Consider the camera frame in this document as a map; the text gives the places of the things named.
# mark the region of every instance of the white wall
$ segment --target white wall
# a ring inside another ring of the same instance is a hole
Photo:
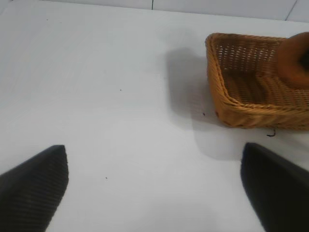
[[[294,2],[295,0],[154,0],[154,9],[285,20]]]
[[[0,0],[0,12],[9,0]],[[51,0],[151,9],[153,0]],[[154,0],[154,10],[309,22],[309,0]]]
[[[120,6],[129,8],[151,9],[152,0],[51,0],[61,2],[74,2],[104,6]]]
[[[309,0],[298,0],[288,20],[309,23]]]
[[[0,14],[4,11],[4,9],[7,7],[8,2],[10,0],[0,0]]]

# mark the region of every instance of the white surface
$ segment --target white surface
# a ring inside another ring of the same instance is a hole
[[[0,173],[65,144],[70,182],[48,232],[262,232],[240,181],[242,148],[257,142],[309,169],[309,135],[222,126],[204,40],[305,30],[14,0],[0,16]]]
[[[295,0],[154,0],[155,10],[285,20]]]
[[[298,0],[294,9],[288,17],[290,21],[309,22],[309,1]]]
[[[60,2],[71,2],[81,4],[120,6],[129,8],[151,9],[152,0],[51,0]]]
[[[7,7],[8,2],[10,0],[0,0],[0,14],[4,11],[4,9]]]

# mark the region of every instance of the basket rim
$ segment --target basket rim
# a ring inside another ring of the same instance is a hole
[[[218,58],[216,56],[214,50],[214,40],[218,38],[224,37],[246,37],[248,39],[253,40],[272,40],[272,41],[283,41],[286,38],[283,37],[270,37],[270,36],[256,36],[256,35],[243,35],[243,34],[231,34],[231,33],[212,33],[210,34],[206,41],[206,48],[208,54],[212,56],[215,62],[215,67],[218,73],[218,77],[215,79],[215,82],[219,82],[219,87],[222,91],[217,91],[221,98],[224,100],[224,104],[229,105],[229,107],[233,108],[235,111],[242,111],[243,113],[247,114],[259,114],[259,115],[277,115],[278,111],[281,115],[291,115],[291,113],[295,113],[297,115],[307,115],[309,116],[309,108],[304,109],[303,107],[295,107],[295,106],[279,106],[274,104],[258,104],[258,103],[250,103],[244,104],[235,98],[231,97],[228,94],[228,91],[225,87],[224,79],[222,76],[221,68],[219,65]]]

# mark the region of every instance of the woven basket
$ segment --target woven basket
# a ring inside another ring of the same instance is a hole
[[[309,130],[309,90],[291,89],[277,75],[285,38],[211,34],[208,79],[219,119],[238,128]]]

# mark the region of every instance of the debris speck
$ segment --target debris speck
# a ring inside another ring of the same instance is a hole
[[[275,137],[276,136],[276,129],[274,129],[274,133],[273,134],[267,134],[268,137]]]

